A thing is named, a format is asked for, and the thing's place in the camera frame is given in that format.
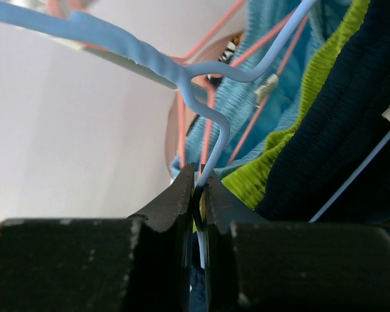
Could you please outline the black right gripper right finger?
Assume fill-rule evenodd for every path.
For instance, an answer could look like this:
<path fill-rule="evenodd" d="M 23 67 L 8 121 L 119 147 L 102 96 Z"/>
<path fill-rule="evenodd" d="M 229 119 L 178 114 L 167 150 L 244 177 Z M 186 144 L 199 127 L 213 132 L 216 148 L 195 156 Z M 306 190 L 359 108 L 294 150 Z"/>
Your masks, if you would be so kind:
<path fill-rule="evenodd" d="M 268 222 L 215 175 L 203 202 L 210 311 L 390 311 L 381 227 Z"/>

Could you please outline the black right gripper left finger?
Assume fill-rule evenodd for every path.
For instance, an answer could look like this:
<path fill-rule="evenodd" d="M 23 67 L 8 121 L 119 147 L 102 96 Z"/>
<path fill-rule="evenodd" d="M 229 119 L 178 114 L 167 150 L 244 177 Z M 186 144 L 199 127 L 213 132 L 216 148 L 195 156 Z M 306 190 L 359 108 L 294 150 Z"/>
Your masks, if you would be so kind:
<path fill-rule="evenodd" d="M 0 311 L 187 311 L 194 165 L 127 218 L 0 223 Z"/>

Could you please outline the lime green shorts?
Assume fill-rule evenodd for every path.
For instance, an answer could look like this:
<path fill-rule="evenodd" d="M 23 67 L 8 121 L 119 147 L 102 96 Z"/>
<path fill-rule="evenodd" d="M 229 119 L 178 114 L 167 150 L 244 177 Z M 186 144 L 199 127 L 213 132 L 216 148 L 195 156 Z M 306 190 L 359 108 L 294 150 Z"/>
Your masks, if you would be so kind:
<path fill-rule="evenodd" d="M 256 91 L 265 83 L 224 79 L 215 93 L 230 136 L 216 164 L 222 183 L 251 209 L 259 206 L 270 169 L 298 130 L 343 46 L 363 23 L 368 1 L 318 1 L 290 57 L 280 53 L 269 72 L 278 76 L 263 109 Z"/>

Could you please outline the orange camouflage shorts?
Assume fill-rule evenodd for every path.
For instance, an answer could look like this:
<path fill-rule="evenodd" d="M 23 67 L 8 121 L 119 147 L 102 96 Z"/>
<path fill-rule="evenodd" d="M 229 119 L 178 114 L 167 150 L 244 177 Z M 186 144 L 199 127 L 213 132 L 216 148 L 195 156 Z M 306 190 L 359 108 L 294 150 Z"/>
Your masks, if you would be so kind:
<path fill-rule="evenodd" d="M 219 62 L 223 62 L 229 64 L 231 59 L 233 58 L 238 46 L 243 39 L 244 32 L 238 32 L 234 34 L 231 39 L 227 42 L 225 50 L 218 57 Z"/>

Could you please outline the light blue shorts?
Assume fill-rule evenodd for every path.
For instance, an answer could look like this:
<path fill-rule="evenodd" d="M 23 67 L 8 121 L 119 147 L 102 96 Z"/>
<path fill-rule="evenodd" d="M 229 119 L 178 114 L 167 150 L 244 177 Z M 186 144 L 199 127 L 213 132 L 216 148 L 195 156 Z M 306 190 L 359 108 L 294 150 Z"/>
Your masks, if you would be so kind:
<path fill-rule="evenodd" d="M 270 135 L 290 127 L 298 116 L 302 79 L 314 54 L 340 26 L 351 1 L 317 1 L 292 53 L 286 57 L 283 48 L 270 73 L 250 83 L 227 78 L 210 79 L 215 87 L 216 109 L 230 124 L 230 136 L 216 164 L 219 177 L 258 158 L 269 149 Z M 268 34 L 298 5 L 297 1 L 250 1 L 248 24 L 240 43 L 231 39 L 209 46 L 200 61 L 215 58 L 218 50 L 226 50 L 219 61 L 234 63 L 248 48 Z"/>

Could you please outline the navy blue shorts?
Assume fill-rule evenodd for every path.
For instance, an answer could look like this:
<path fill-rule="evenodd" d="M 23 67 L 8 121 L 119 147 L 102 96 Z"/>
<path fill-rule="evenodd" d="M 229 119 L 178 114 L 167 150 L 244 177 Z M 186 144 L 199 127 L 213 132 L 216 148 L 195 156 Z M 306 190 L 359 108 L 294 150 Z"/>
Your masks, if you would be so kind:
<path fill-rule="evenodd" d="M 263 200 L 247 207 L 268 222 L 374 226 L 390 236 L 390 141 L 309 223 L 390 130 L 390 1 L 368 2 L 361 27 L 270 169 Z M 189 309 L 210 311 L 205 268 L 194 265 L 190 281 Z"/>

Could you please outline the blue hanger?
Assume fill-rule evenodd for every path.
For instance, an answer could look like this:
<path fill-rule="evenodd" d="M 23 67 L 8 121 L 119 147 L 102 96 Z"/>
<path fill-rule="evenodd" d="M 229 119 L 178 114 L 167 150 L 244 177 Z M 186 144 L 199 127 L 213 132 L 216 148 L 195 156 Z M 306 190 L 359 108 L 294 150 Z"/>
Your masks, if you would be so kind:
<path fill-rule="evenodd" d="M 373 148 L 361 164 L 351 173 L 345 182 L 337 189 L 331 198 L 315 213 L 309 220 L 309 223 L 315 223 L 321 216 L 333 205 L 333 203 L 340 197 L 340 195 L 351 185 L 351 183 L 358 177 L 360 173 L 370 164 L 370 162 L 377 156 L 377 154 L 390 141 L 390 130 L 381 139 L 381 141 Z"/>
<path fill-rule="evenodd" d="M 216 73 L 234 81 L 247 83 L 262 76 L 314 4 L 312 0 L 304 0 L 298 5 L 266 55 L 250 71 L 243 71 L 217 61 L 182 66 L 156 50 L 152 45 L 140 41 L 130 32 L 81 11 L 72 12 L 68 19 L 61 19 L 0 1 L 0 22 L 105 48 L 151 69 L 157 75 L 174 83 L 180 89 L 185 104 L 200 116 L 217 123 L 220 129 L 211 156 L 196 184 L 196 192 L 200 194 L 214 172 L 215 165 L 228 141 L 230 126 L 228 119 L 223 114 L 200 103 L 195 98 L 191 83 L 192 78 Z"/>

